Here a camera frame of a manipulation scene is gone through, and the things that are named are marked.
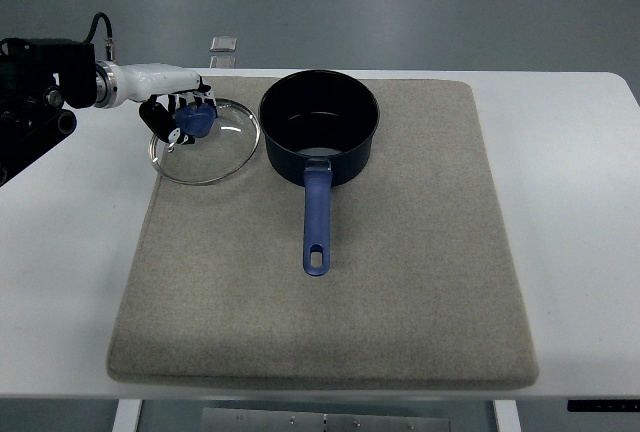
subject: table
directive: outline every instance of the table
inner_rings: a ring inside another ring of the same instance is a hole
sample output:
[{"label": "table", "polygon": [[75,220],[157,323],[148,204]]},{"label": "table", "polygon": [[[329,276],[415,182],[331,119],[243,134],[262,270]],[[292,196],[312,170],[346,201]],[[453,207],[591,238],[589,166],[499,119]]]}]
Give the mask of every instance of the table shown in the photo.
[{"label": "table", "polygon": [[[346,72],[471,85],[540,376],[518,391],[340,397],[640,395],[640,107],[625,81],[608,73]],[[155,172],[136,104],[77,116],[71,137],[0,189],[0,396],[335,400],[331,392],[147,386],[107,376]]]}]

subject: blue pot handle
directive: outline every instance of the blue pot handle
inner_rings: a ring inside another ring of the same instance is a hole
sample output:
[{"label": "blue pot handle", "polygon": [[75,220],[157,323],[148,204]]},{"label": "blue pot handle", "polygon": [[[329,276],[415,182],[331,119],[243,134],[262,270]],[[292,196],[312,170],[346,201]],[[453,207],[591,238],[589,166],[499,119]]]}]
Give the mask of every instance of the blue pot handle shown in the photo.
[{"label": "blue pot handle", "polygon": [[307,274],[318,277],[327,273],[330,264],[330,197],[333,172],[328,162],[326,165],[314,164],[307,166],[303,178],[305,192],[302,266]]}]

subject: saucepan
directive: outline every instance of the saucepan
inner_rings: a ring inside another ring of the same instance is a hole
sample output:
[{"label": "saucepan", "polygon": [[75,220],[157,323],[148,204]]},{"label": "saucepan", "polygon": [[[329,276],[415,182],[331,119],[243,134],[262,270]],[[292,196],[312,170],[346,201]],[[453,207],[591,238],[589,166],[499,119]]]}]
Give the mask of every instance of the saucepan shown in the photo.
[{"label": "saucepan", "polygon": [[330,189],[356,177],[367,164],[378,103],[353,77],[305,70],[271,86],[259,115],[271,165],[305,187],[303,268],[309,275],[324,275],[331,260]]}]

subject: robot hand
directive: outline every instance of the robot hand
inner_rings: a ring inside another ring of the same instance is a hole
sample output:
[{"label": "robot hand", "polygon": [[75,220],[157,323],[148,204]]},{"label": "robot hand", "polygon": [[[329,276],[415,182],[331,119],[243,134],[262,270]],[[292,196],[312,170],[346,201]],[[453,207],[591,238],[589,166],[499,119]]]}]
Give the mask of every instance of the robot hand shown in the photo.
[{"label": "robot hand", "polygon": [[[107,28],[108,61],[96,62],[91,41],[99,19]],[[169,110],[157,102],[169,96]],[[140,117],[169,144],[191,144],[217,118],[211,87],[194,71],[164,64],[115,63],[111,22],[95,15],[82,42],[69,39],[0,40],[0,187],[69,137],[69,106],[110,108],[142,102]]]},{"label": "robot hand", "polygon": [[[191,144],[205,137],[217,118],[211,87],[194,71],[166,64],[120,66],[96,64],[96,107],[117,107],[125,100],[143,102],[140,117],[164,142]],[[158,96],[169,96],[169,110]],[[176,110],[176,101],[180,108]]]}]

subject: pot lid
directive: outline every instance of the pot lid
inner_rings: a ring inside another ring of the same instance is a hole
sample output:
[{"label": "pot lid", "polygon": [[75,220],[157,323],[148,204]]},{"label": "pot lid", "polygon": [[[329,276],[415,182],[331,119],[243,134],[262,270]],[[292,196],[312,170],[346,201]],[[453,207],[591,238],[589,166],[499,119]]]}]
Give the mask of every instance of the pot lid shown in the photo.
[{"label": "pot lid", "polygon": [[170,146],[151,137],[149,158],[160,175],[184,185],[211,185],[249,161],[260,140],[256,116],[228,99],[217,99],[216,109],[210,132],[194,144]]}]

